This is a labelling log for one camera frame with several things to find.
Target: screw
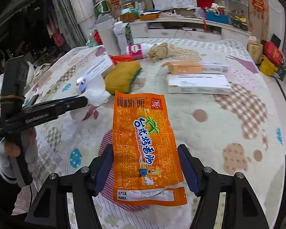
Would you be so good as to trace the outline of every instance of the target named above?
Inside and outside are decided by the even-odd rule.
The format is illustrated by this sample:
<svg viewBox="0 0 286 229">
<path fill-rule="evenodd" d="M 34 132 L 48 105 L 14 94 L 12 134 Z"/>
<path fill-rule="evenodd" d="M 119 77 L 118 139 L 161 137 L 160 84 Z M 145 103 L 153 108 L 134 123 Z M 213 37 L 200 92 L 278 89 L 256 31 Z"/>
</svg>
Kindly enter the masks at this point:
<svg viewBox="0 0 286 229">
<path fill-rule="evenodd" d="M 211 173 L 213 171 L 213 169 L 211 167 L 204 167 L 203 170 L 207 173 Z"/>
<path fill-rule="evenodd" d="M 56 174 L 56 173 L 51 173 L 51 174 L 49 175 L 49 179 L 50 179 L 50 180 L 54 180 L 56 177 L 57 177 L 57 174 Z"/>
<path fill-rule="evenodd" d="M 236 176 L 237 176 L 238 178 L 240 178 L 240 179 L 244 178 L 244 174 L 241 173 L 241 172 L 237 172 L 237 173 L 236 173 Z"/>
<path fill-rule="evenodd" d="M 89 171 L 89 167 L 83 167 L 80 169 L 80 172 L 87 173 Z"/>
</svg>

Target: white tissue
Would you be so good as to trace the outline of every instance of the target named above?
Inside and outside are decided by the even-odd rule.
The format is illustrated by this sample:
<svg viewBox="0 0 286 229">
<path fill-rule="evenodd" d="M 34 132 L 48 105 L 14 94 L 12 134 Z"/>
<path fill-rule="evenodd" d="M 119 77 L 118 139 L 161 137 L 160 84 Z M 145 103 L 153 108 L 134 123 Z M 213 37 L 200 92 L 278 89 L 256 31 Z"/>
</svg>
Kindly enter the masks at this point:
<svg viewBox="0 0 286 229">
<path fill-rule="evenodd" d="M 82 121 L 85 118 L 88 110 L 89 110 L 88 106 L 85 106 L 85 107 L 79 108 L 79 109 L 75 109 L 75 110 L 71 110 L 70 116 L 75 121 Z"/>
<path fill-rule="evenodd" d="M 81 95 L 88 99 L 88 103 L 95 107 L 106 102 L 110 93 L 105 90 L 105 81 L 101 75 L 93 78 L 87 84 L 85 92 Z"/>
<path fill-rule="evenodd" d="M 80 95 L 88 99 L 88 104 L 95 107 L 107 102 L 110 93 L 105 90 L 105 81 L 101 75 L 93 78 L 87 83 L 85 92 Z M 88 106 L 70 111 L 70 116 L 75 121 L 81 121 L 85 118 L 89 108 Z"/>
</svg>

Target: orange package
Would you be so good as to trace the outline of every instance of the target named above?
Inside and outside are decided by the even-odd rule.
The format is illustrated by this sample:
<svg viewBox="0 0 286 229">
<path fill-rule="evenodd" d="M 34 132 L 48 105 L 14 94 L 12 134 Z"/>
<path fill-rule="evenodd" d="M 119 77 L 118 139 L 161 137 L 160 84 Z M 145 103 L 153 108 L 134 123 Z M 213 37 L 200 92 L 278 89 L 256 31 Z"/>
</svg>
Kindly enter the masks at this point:
<svg viewBox="0 0 286 229">
<path fill-rule="evenodd" d="M 111 61 L 116 65 L 117 63 L 120 62 L 131 62 L 134 61 L 133 56 L 129 55 L 129 54 L 123 54 L 123 55 L 117 55 L 117 56 L 112 56 L 109 55 L 109 57 L 111 58 Z"/>
<path fill-rule="evenodd" d="M 163 95 L 116 92 L 112 130 L 115 202 L 132 206 L 187 203 Z"/>
</svg>

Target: curtain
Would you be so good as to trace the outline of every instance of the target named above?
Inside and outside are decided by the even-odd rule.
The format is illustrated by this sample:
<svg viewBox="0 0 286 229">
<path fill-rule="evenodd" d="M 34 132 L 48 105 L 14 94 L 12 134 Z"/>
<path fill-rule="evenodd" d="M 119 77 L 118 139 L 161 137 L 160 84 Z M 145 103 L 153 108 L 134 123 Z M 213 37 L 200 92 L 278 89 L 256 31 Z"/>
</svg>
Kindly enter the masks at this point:
<svg viewBox="0 0 286 229">
<path fill-rule="evenodd" d="M 69 0 L 52 0 L 56 12 L 59 31 L 65 37 L 71 48 L 85 46 L 85 37 L 76 22 L 73 9 Z"/>
</svg>

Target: quilted bedspread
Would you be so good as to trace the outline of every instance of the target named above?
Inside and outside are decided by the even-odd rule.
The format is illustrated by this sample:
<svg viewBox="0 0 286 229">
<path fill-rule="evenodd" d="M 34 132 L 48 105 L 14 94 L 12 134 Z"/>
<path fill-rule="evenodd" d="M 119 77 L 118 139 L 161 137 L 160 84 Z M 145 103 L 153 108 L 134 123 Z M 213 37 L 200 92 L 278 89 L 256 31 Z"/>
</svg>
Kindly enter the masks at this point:
<svg viewBox="0 0 286 229">
<path fill-rule="evenodd" d="M 174 57 L 156 63 L 140 60 L 142 71 L 131 93 L 163 94 L 176 145 L 185 144 L 204 166 L 218 173 L 243 172 L 255 191 L 272 228 L 278 213 L 284 183 L 284 147 L 277 111 L 270 92 L 246 49 L 237 41 L 200 42 L 183 39 L 135 39 L 136 43 L 174 44 Z M 89 68 L 99 47 L 75 48 L 52 66 L 26 94 L 26 102 L 39 94 L 38 102 L 77 94 L 76 80 Z M 229 95 L 167 93 L 166 61 L 205 60 L 229 65 L 226 75 Z M 74 173 L 112 143 L 114 96 L 99 107 L 90 106 L 83 121 L 69 113 L 36 127 L 37 190 L 52 172 Z M 188 204 L 178 207 L 128 206 L 112 199 L 113 170 L 104 190 L 94 198 L 103 228 L 189 228 L 198 198 L 186 190 Z M 215 228 L 221 227 L 225 194 Z M 77 228 L 72 195 L 68 195 L 72 228 Z"/>
</svg>

